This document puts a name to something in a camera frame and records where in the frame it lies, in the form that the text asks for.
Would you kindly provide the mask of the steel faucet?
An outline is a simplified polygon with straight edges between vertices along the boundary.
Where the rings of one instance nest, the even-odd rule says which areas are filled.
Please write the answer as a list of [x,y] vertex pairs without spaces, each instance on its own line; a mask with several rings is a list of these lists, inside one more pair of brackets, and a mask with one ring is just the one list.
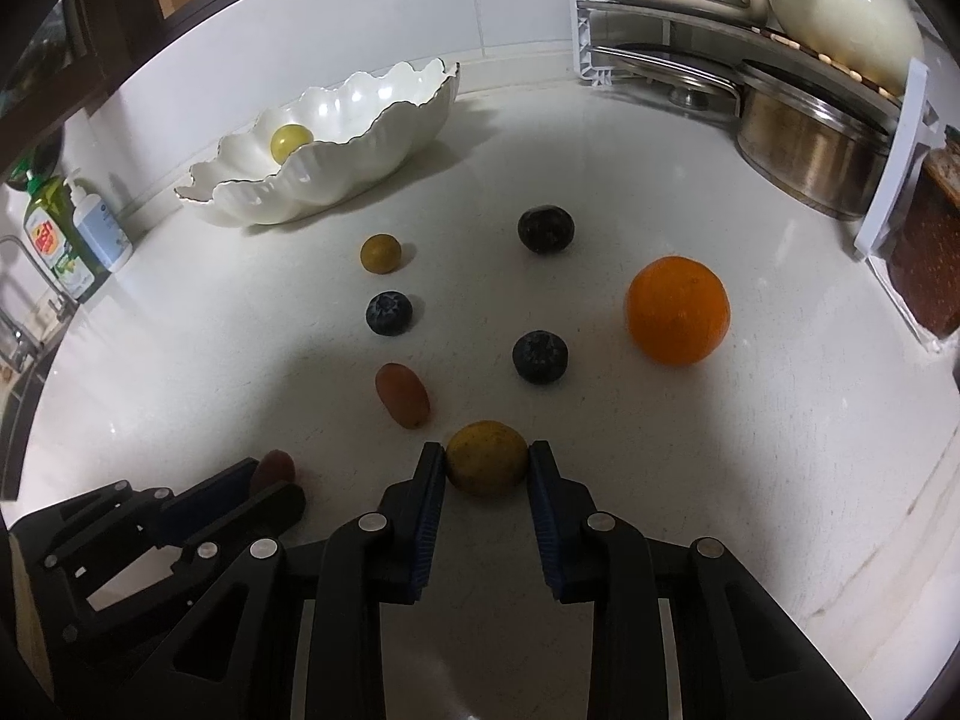
[[[18,254],[2,255],[2,362],[13,374],[24,374],[60,343],[80,304],[16,234],[2,238],[2,249],[10,247]],[[25,274],[16,270],[18,265],[31,266],[43,288],[31,293],[18,280],[18,275]]]

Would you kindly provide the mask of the yellow small fruit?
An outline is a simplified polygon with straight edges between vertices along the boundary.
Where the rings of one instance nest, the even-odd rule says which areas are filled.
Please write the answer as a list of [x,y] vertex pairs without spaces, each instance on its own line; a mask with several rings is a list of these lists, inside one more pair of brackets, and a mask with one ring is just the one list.
[[527,457],[526,439],[500,421],[459,429],[446,447],[451,483],[472,496],[498,496],[516,484]]

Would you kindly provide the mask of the white scalloped fruit bowl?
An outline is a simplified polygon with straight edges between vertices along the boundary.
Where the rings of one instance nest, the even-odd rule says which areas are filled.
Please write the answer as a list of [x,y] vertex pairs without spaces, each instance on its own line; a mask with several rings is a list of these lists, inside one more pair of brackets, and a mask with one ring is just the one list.
[[[275,226],[324,213],[392,176],[438,137],[459,82],[459,64],[433,59],[423,68],[398,62],[382,75],[357,71],[335,88],[311,86],[221,138],[217,154],[192,164],[174,195],[215,226]],[[308,127],[314,141],[277,164],[268,144],[285,124]]]

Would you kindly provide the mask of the glass pot lid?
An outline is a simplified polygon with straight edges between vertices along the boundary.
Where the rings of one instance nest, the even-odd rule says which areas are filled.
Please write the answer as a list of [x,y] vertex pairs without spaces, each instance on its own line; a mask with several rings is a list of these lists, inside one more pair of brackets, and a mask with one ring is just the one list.
[[667,99],[675,107],[704,112],[711,107],[724,106],[729,107],[732,114],[739,115],[742,86],[739,75],[729,65],[646,44],[626,44],[623,47],[596,44],[590,52],[610,60],[617,71],[659,83],[667,89]]

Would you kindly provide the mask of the orange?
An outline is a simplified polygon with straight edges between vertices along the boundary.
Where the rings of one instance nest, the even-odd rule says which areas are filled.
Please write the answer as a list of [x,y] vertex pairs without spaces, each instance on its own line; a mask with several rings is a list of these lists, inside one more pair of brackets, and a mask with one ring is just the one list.
[[641,353],[661,366],[704,361],[726,338],[731,303],[713,270],[669,255],[646,265],[625,296],[626,330]]

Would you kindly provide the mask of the green dish soap bottle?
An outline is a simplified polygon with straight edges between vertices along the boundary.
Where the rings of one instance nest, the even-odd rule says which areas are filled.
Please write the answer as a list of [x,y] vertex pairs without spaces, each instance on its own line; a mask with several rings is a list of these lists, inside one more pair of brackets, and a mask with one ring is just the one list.
[[107,270],[73,222],[75,205],[64,177],[44,176],[23,158],[14,166],[11,182],[29,195],[23,231],[32,250],[71,299],[86,302],[107,280]]

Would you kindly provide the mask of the white corner shelf rack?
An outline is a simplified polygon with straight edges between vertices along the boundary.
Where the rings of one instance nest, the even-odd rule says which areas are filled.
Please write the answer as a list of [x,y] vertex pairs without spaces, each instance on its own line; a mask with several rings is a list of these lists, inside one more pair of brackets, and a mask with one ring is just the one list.
[[[900,298],[900,294],[892,286],[889,277],[889,264],[887,263],[893,252],[893,234],[900,231],[901,225],[905,222],[907,208],[913,201],[914,188],[918,182],[919,172],[921,172],[921,164],[926,159],[926,154],[929,153],[929,145],[937,135],[935,110],[932,109],[928,99],[926,99],[929,86],[929,68],[923,62],[914,60],[910,65],[907,97],[900,104],[889,103],[889,101],[885,101],[884,98],[880,98],[878,94],[872,93],[864,86],[851,82],[850,78],[846,78],[841,73],[831,71],[829,68],[819,67],[815,62],[805,60],[804,57],[794,60],[794,57],[788,54],[786,50],[782,50],[776,44],[768,43],[761,37],[754,36],[748,31],[748,26],[732,25],[732,23],[726,23],[726,21],[693,15],[693,13],[649,8],[646,5],[625,4],[622,0],[571,0],[574,68],[576,68],[581,80],[594,86],[612,85],[617,76],[628,75],[623,71],[615,70],[610,60],[604,59],[604,57],[596,57],[590,52],[590,48],[596,44],[605,46],[605,44],[597,43],[596,39],[592,37],[590,17],[596,15],[596,13],[639,16],[640,18],[659,21],[665,41],[654,44],[652,47],[675,50],[675,47],[667,41],[672,37],[677,26],[685,26],[693,29],[693,31],[703,32],[709,37],[727,37],[739,46],[758,50],[761,57],[757,62],[760,62],[760,64],[772,65],[781,68],[781,70],[789,71],[789,73],[804,78],[807,82],[826,89],[828,93],[834,94],[843,103],[884,127],[892,137],[889,156],[887,156],[884,172],[880,176],[878,187],[875,189],[874,198],[867,208],[866,215],[859,220],[850,221],[850,223],[859,224],[851,244],[851,257],[867,263],[880,286],[884,288],[885,293],[892,300],[896,310],[900,312],[900,316],[907,322],[914,338],[924,349],[939,355],[942,351],[957,346],[957,333],[952,333],[950,337],[938,340],[931,332],[928,332],[926,328],[921,327],[914,320],[913,314],[905,301]],[[718,59],[704,58],[724,64]],[[729,65],[729,67],[732,67],[739,75],[739,65]],[[740,75],[739,82],[742,86],[743,107],[745,91],[743,91]],[[736,117],[739,121],[742,107],[739,115],[734,115],[731,112],[732,117]]]

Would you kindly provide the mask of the yellow-brown small fruit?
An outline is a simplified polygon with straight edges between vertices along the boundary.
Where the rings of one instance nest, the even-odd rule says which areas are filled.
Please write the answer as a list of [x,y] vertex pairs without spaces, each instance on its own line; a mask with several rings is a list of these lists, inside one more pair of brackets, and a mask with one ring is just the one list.
[[359,249],[361,266],[375,275],[389,275],[400,268],[402,260],[402,244],[391,234],[374,234]]

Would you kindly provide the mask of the glass jar with sauce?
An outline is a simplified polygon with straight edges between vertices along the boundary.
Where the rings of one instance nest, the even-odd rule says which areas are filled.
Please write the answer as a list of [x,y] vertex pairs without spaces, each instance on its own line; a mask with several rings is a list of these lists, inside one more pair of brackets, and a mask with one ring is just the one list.
[[958,328],[958,130],[926,156],[913,201],[887,263],[895,291],[935,338]]

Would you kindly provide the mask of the steel pot on counter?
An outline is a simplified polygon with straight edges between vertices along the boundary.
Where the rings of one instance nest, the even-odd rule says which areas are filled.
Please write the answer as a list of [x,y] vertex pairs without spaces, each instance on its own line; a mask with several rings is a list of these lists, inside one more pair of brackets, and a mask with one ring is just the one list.
[[739,65],[736,147],[771,184],[839,220],[866,215],[889,156],[884,127],[804,78],[760,62]]

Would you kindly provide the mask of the woven trivet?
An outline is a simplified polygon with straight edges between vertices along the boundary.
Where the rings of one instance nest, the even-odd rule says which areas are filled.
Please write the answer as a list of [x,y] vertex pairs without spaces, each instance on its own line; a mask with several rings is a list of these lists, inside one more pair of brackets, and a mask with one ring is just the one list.
[[833,59],[830,55],[823,54],[823,52],[815,52],[810,47],[804,46],[804,44],[796,41],[796,39],[791,39],[791,37],[786,36],[786,34],[781,34],[774,29],[762,28],[761,26],[749,26],[748,31],[750,31],[754,36],[761,37],[765,39],[768,43],[776,44],[781,47],[782,50],[786,50],[788,54],[791,54],[794,57],[794,60],[799,60],[800,57],[804,57],[805,60],[811,60],[815,62],[819,67],[829,68],[831,71],[836,71],[836,73],[841,73],[841,75],[850,78],[851,82],[856,83],[856,85],[864,86],[872,93],[878,94],[880,98],[884,98],[885,101],[889,103],[901,103],[901,98],[898,94],[892,93],[885,86],[879,85],[878,83],[867,78],[867,76],[862,75],[861,71],[854,70],[847,65],[842,64],[839,60]]

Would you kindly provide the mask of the red oblong grape tomato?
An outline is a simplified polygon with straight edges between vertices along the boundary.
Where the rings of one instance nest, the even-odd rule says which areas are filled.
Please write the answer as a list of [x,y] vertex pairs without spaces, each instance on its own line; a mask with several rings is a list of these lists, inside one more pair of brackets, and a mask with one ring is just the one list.
[[374,376],[376,394],[387,413],[405,429],[418,429],[430,421],[431,405],[427,389],[412,369],[398,362],[387,362]]

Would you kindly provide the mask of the white pump bottle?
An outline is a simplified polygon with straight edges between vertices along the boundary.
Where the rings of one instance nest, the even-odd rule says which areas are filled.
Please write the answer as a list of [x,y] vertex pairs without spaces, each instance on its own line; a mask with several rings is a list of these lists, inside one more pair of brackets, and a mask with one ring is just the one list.
[[91,192],[78,179],[78,172],[67,176],[73,215],[71,221],[96,259],[109,273],[117,273],[132,257],[133,244],[106,200]]

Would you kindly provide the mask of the green apple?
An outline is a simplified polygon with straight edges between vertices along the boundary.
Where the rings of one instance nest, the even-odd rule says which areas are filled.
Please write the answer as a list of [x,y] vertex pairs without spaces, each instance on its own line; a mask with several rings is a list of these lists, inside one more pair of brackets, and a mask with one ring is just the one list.
[[314,135],[308,127],[301,124],[285,124],[275,130],[270,137],[270,156],[277,164],[285,164],[298,148],[313,143]]

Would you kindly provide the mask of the cream ceramic pot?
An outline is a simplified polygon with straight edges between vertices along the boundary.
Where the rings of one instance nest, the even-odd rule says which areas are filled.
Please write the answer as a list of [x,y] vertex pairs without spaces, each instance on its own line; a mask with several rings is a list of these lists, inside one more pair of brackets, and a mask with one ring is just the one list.
[[923,37],[907,0],[768,0],[782,31],[893,96],[905,93]]

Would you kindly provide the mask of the brown window frame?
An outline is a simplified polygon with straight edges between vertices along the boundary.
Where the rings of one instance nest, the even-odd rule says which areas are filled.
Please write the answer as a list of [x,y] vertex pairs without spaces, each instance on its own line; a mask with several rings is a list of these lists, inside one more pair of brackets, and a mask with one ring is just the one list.
[[238,0],[2,0],[2,172]]

